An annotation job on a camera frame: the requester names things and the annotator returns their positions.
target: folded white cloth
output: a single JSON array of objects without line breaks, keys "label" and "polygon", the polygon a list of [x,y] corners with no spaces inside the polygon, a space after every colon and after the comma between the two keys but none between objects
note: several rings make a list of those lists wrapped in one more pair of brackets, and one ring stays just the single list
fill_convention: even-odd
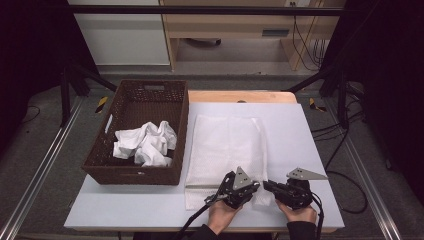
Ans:
[{"label": "folded white cloth", "polygon": [[174,150],[177,135],[167,121],[159,128],[152,122],[141,128],[116,131],[118,142],[114,143],[113,156],[128,159],[134,156],[136,164],[143,166],[167,166],[172,159],[165,157],[168,149]]},{"label": "folded white cloth", "polygon": [[[240,166],[253,180],[268,180],[264,130],[258,118],[198,115],[193,132],[190,166],[185,182],[187,210],[204,205],[225,174]],[[269,205],[272,194],[261,186],[251,202]]]}]

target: metal frame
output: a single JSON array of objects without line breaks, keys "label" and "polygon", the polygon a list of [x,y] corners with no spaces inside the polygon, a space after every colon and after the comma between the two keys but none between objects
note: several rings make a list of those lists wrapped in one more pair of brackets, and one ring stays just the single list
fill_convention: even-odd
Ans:
[{"label": "metal frame", "polygon": [[[345,10],[343,8],[297,8],[297,7],[204,7],[204,6],[116,6],[116,5],[44,5],[40,7],[41,11],[66,11],[79,14],[204,14],[204,15],[285,15],[285,16],[348,16],[358,14],[358,11]],[[334,66],[320,71],[316,76],[313,76],[302,84],[289,89],[291,92],[296,92],[309,85],[321,76],[325,76],[333,71]],[[67,134],[69,133],[76,117],[78,116],[83,99],[74,105],[73,114],[64,127],[62,127],[50,149],[46,153],[40,167],[34,175],[26,192],[22,196],[18,206],[8,219],[6,225],[1,229],[0,239],[14,239],[17,235],[20,226],[22,225],[32,203],[35,200],[41,186],[46,178],[51,166],[53,165],[58,152],[60,151]],[[374,211],[378,223],[386,239],[401,239],[399,231],[393,222],[378,190],[375,188],[369,174],[362,164],[359,156],[356,153],[352,141],[347,139],[347,152],[351,156],[350,160],[355,173],[361,180],[365,188],[367,196],[370,199],[370,205]]]}]

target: white tabletop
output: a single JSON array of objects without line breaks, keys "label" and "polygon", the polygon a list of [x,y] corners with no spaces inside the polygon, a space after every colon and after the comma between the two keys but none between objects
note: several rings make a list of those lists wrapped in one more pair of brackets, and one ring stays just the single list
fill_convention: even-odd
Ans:
[{"label": "white tabletop", "polygon": [[[185,210],[184,182],[187,175],[194,120],[197,114],[261,118],[268,147],[268,178],[285,183],[296,167],[325,175],[308,123],[296,103],[190,103],[184,163],[178,186],[99,185],[87,175],[65,222],[80,231],[176,231],[195,211]],[[327,180],[310,181],[311,190],[323,202],[323,231],[344,227]],[[207,212],[190,228],[207,222]],[[227,231],[279,231],[287,220],[275,204],[246,205]]]}]

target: black pole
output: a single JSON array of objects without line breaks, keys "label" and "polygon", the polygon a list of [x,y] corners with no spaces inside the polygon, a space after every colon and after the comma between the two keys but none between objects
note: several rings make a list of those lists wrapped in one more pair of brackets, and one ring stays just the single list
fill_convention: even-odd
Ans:
[{"label": "black pole", "polygon": [[244,6],[137,6],[137,5],[47,5],[46,11],[82,14],[200,14],[200,15],[281,15],[345,16],[358,14],[344,8],[244,7]]}]

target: brown wicker basket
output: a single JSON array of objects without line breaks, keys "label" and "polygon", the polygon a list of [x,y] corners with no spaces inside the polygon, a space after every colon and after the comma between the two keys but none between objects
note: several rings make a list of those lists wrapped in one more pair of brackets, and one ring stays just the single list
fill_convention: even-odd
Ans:
[{"label": "brown wicker basket", "polygon": [[[82,169],[99,184],[178,185],[187,120],[187,82],[122,80]],[[133,157],[113,157],[115,131],[140,128],[147,122],[159,126],[161,121],[168,121],[177,133],[177,146],[168,151],[171,166],[141,167]]]}]

